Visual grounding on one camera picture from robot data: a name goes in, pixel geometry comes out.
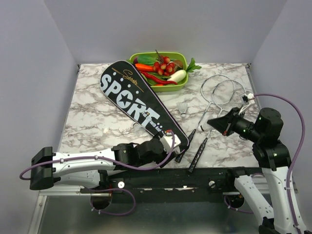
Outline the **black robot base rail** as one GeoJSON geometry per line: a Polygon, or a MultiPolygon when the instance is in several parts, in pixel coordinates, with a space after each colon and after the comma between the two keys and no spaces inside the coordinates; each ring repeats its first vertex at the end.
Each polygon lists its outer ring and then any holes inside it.
{"type": "Polygon", "coordinates": [[[155,169],[124,171],[115,175],[100,172],[100,182],[90,201],[97,208],[113,203],[222,202],[224,193],[237,194],[234,179],[258,173],[256,167],[155,169]]]}

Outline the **white shuttlecock with black band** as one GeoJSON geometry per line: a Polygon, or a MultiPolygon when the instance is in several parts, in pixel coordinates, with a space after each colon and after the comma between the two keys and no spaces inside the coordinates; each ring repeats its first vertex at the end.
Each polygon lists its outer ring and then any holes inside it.
{"type": "Polygon", "coordinates": [[[178,111],[180,113],[180,116],[182,118],[185,118],[186,117],[186,113],[187,113],[187,109],[188,109],[188,103],[180,102],[180,103],[177,104],[177,108],[178,108],[178,111]]]}

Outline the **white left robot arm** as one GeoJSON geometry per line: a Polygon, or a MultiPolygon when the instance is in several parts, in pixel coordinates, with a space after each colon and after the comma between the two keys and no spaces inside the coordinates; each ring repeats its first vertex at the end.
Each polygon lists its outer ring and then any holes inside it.
{"type": "Polygon", "coordinates": [[[163,165],[173,152],[171,136],[154,137],[141,144],[120,143],[96,152],[65,154],[42,148],[31,160],[30,189],[46,190],[55,184],[78,185],[98,193],[108,187],[100,173],[117,170],[152,170],[163,165]]]}

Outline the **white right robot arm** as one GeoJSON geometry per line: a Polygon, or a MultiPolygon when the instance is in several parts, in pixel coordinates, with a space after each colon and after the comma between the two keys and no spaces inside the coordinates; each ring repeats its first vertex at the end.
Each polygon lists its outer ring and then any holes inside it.
{"type": "Polygon", "coordinates": [[[291,157],[288,148],[278,139],[283,127],[281,114],[275,109],[263,108],[252,123],[239,111],[239,108],[233,108],[207,123],[224,136],[237,133],[253,143],[252,152],[266,179],[272,202],[267,202],[244,169],[232,169],[232,175],[224,179],[225,187],[242,194],[257,219],[259,233],[310,233],[294,200],[293,184],[287,180],[291,157]]]}

